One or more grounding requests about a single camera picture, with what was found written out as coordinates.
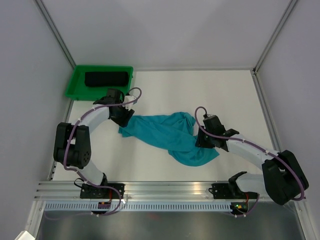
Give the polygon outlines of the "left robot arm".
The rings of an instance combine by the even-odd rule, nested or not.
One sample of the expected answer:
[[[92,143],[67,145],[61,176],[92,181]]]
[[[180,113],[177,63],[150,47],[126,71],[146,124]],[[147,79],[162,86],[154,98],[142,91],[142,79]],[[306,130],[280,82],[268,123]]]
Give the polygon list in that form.
[[[111,120],[124,128],[135,113],[132,109],[141,97],[124,94],[111,88],[102,98],[93,102],[92,107],[76,121],[61,122],[57,125],[53,159],[63,165],[66,171],[75,172],[91,185],[91,191],[98,198],[109,193],[107,176],[91,160],[91,133],[103,122]]]

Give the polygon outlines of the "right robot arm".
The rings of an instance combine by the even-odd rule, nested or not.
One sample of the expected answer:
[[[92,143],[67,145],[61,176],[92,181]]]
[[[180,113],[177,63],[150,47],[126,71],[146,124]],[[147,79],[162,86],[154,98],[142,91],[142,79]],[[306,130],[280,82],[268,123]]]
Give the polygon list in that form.
[[[226,184],[233,199],[267,195],[276,204],[301,201],[309,187],[296,156],[289,150],[268,150],[251,142],[235,129],[226,129],[216,115],[204,114],[203,125],[199,126],[196,147],[219,148],[237,155],[260,169],[260,174],[240,171],[231,176]]]

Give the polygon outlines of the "teal t shirt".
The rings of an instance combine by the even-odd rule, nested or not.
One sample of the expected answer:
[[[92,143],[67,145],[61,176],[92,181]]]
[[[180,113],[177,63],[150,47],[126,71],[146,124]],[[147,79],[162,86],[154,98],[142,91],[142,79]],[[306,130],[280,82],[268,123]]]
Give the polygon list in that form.
[[[220,154],[213,148],[196,147],[196,119],[188,112],[171,115],[134,115],[118,133],[124,138],[135,137],[156,148],[167,150],[177,162],[188,167],[203,166]]]

